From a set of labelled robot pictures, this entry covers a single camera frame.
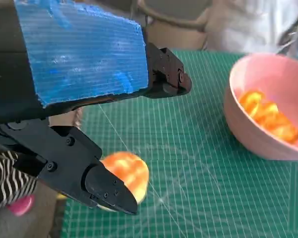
black bracket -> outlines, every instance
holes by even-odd
[[[99,161],[102,150],[76,127],[49,127],[47,119],[0,124],[0,143],[22,152],[16,169],[54,190],[89,207],[137,213],[124,182]]]
[[[168,48],[146,45],[149,72],[149,89],[143,96],[167,98],[190,92],[192,81],[184,72],[183,63]]]

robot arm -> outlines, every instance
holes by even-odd
[[[144,33],[143,37],[146,88],[44,106],[35,91],[33,62],[16,8],[0,7],[0,144],[20,152],[16,169],[87,206],[99,204],[127,214],[137,213],[131,192],[99,161],[102,150],[75,127],[49,127],[47,117],[90,104],[187,94],[191,79],[182,62],[169,49],[148,43]]]

white shirt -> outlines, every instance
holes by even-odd
[[[298,19],[298,0],[213,0],[206,25],[208,50],[277,53]]]

green cutting mat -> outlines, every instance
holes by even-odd
[[[104,155],[129,150],[147,162],[139,215],[69,200],[62,237],[298,237],[298,163],[251,154],[223,116],[223,91],[239,56],[177,55],[193,81],[189,95],[84,109],[82,129]]]

pink object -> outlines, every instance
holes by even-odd
[[[224,96],[224,114],[235,137],[268,160],[298,160],[298,142],[283,142],[259,127],[239,104],[244,92],[262,91],[298,127],[298,61],[272,54],[243,57],[233,67]]]
[[[16,202],[7,206],[7,208],[17,217],[24,215],[28,212],[34,203],[34,195],[23,197]]]

